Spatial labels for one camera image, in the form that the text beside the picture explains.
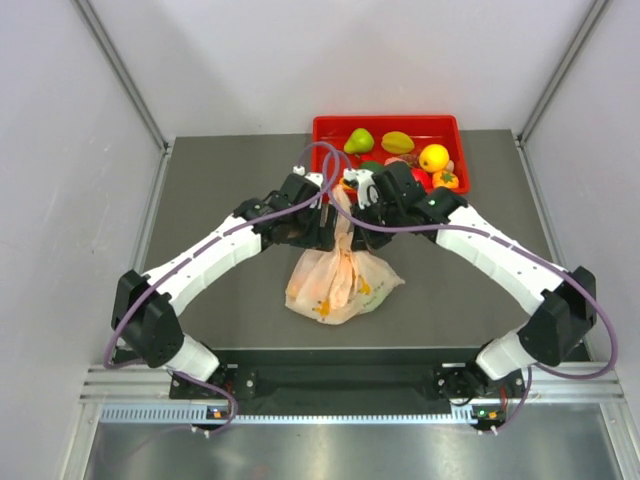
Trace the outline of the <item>orange persimmon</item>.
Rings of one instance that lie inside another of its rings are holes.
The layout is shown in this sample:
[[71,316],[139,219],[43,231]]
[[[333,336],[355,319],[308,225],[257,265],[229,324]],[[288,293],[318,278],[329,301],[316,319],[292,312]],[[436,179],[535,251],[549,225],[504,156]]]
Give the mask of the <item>orange persimmon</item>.
[[457,189],[459,187],[459,178],[452,171],[440,170],[432,174],[432,186],[433,188]]

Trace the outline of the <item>red apple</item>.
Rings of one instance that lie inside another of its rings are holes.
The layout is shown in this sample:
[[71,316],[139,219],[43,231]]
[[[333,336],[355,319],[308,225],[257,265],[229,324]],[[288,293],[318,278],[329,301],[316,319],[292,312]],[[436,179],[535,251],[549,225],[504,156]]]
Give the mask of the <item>red apple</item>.
[[421,168],[412,168],[411,174],[425,191],[429,192],[432,190],[432,179],[426,171]]

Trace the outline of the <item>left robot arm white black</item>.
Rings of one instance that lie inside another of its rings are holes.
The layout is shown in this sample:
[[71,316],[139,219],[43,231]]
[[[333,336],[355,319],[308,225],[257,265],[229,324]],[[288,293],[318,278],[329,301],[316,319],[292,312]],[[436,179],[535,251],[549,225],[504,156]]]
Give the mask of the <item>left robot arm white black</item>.
[[326,181],[295,169],[265,199],[249,199],[186,251],[145,273],[129,270],[118,280],[111,327],[133,352],[124,363],[183,372],[205,396],[226,387],[216,355],[186,335],[179,316],[226,272],[272,245],[328,247],[322,226]]

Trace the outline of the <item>yellow starfruit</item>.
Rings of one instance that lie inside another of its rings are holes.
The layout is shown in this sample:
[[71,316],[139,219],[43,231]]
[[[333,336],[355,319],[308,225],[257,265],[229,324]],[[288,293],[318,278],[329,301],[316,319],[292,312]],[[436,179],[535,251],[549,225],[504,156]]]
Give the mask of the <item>yellow starfruit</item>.
[[411,153],[415,144],[409,135],[400,131],[391,131],[382,136],[381,147],[388,153],[402,155]]

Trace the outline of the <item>translucent banana print plastic bag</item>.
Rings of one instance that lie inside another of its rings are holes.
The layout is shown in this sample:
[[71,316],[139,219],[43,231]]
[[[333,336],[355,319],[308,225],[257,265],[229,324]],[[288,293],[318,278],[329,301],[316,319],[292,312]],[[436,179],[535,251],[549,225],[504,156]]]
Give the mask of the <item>translucent banana print plastic bag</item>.
[[327,325],[340,325],[375,310],[404,284],[393,268],[367,251],[351,248],[352,223],[337,216],[334,247],[306,250],[285,290],[285,306]]

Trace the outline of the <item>yellow orange fruit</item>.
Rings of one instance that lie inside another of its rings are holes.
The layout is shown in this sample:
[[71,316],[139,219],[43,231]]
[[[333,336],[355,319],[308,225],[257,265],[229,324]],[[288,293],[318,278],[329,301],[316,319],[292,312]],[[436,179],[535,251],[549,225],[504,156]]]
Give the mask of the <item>yellow orange fruit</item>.
[[430,144],[422,149],[418,162],[427,173],[444,170],[450,162],[450,155],[446,147],[441,144]]

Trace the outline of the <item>pink peach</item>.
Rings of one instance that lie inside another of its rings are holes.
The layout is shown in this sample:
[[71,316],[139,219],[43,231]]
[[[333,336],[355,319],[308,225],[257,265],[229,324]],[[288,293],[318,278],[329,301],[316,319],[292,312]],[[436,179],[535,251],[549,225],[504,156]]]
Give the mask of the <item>pink peach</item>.
[[407,166],[410,166],[410,162],[406,158],[400,157],[400,156],[395,156],[395,157],[388,158],[385,161],[384,166],[386,167],[388,165],[391,165],[391,164],[394,164],[394,163],[398,163],[398,162],[402,163],[402,164],[405,164]]

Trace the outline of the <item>green pear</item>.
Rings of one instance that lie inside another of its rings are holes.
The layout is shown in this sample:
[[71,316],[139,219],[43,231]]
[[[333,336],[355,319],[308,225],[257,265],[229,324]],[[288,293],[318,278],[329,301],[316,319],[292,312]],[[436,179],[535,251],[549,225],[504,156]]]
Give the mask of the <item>green pear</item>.
[[367,154],[373,150],[375,139],[365,128],[355,129],[343,145],[343,151],[348,155]]

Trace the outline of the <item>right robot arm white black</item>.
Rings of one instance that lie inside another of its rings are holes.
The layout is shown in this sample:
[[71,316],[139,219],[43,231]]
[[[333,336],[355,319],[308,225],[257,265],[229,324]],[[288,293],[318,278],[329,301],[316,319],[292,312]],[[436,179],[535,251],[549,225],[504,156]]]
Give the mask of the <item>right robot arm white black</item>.
[[483,345],[460,372],[467,392],[487,396],[505,377],[534,364],[559,365],[595,326],[594,275],[543,260],[491,226],[465,198],[446,187],[426,191],[411,169],[394,162],[377,173],[347,169],[357,192],[356,238],[371,249],[411,232],[469,262],[509,293],[528,321]]

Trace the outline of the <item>red plastic tray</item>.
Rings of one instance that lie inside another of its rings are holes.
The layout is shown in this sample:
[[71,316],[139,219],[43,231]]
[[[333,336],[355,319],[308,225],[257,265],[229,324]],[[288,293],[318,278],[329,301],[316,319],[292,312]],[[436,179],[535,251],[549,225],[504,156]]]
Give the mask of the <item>red plastic tray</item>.
[[340,152],[350,135],[358,128],[364,128],[373,137],[375,145],[363,154],[348,154],[351,165],[360,168],[362,163],[375,162],[383,165],[392,157],[381,146],[383,135],[399,131],[414,142],[413,153],[419,154],[430,144],[444,146],[453,161],[453,173],[459,179],[455,192],[461,195],[471,190],[470,174],[464,157],[460,131],[456,118],[452,115],[351,115],[318,116],[313,121],[312,141],[325,141]]

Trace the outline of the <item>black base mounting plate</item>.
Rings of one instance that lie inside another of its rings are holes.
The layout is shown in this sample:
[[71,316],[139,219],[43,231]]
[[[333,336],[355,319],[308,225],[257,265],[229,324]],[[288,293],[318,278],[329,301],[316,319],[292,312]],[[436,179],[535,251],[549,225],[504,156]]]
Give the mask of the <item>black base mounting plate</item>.
[[365,409],[377,403],[412,412],[522,397],[520,372],[491,380],[473,355],[471,348],[224,350],[219,366],[202,380],[174,377],[170,396],[209,399],[220,388],[244,413]]

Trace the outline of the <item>aluminium frame rail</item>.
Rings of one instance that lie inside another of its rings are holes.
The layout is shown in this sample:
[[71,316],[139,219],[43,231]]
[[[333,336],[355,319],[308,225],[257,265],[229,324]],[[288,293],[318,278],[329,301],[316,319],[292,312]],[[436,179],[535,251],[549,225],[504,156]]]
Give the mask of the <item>aluminium frame rail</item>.
[[169,398],[171,376],[165,370],[134,365],[106,369],[93,365],[88,369],[80,392],[84,403],[148,403]]

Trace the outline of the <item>green avocado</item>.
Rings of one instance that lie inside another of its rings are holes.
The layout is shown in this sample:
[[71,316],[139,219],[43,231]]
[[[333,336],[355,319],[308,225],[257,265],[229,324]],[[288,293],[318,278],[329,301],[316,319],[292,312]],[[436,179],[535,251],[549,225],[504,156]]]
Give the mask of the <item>green avocado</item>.
[[365,161],[360,164],[359,168],[376,174],[384,170],[384,165],[376,161]]

